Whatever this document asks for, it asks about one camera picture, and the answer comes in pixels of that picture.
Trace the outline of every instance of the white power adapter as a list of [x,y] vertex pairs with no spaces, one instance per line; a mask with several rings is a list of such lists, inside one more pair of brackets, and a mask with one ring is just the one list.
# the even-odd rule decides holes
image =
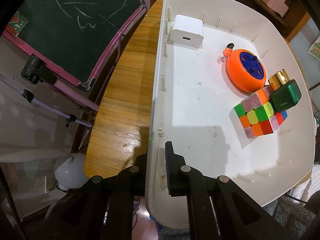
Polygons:
[[173,43],[199,48],[203,41],[203,22],[196,18],[176,15],[170,40]]

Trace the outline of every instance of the green chalkboard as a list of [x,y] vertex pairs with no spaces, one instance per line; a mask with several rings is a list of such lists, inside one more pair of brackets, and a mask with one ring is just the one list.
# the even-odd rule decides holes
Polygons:
[[26,0],[19,8],[28,24],[19,38],[86,83],[139,0]]

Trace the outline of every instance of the green bottle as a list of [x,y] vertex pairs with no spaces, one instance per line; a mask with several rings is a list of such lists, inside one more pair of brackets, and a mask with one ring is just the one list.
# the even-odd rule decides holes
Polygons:
[[271,101],[277,112],[282,112],[295,106],[300,98],[301,91],[297,82],[289,78],[284,69],[277,72],[268,80],[273,92]]

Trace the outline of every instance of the gold cap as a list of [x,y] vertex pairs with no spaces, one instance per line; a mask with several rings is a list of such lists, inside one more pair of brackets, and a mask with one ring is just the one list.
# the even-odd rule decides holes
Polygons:
[[279,87],[283,86],[290,81],[290,78],[284,69],[278,71],[271,78],[268,79],[268,82],[273,90],[277,90]]

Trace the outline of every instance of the white plastic tray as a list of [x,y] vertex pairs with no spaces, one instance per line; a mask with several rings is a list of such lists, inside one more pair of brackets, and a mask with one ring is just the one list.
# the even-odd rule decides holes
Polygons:
[[[177,14],[199,19],[204,15],[204,41],[199,49],[170,42],[170,26]],[[234,49],[258,55],[267,77],[284,68],[300,87],[300,102],[274,134],[247,139],[233,110],[247,95],[231,83],[225,70],[222,51],[231,42]],[[175,153],[184,156],[187,165],[206,176],[229,176],[261,206],[311,170],[315,135],[308,91],[290,49],[269,20],[234,0],[164,0],[146,200],[148,211],[162,225],[187,228],[186,198],[168,195],[166,141],[172,141]]]

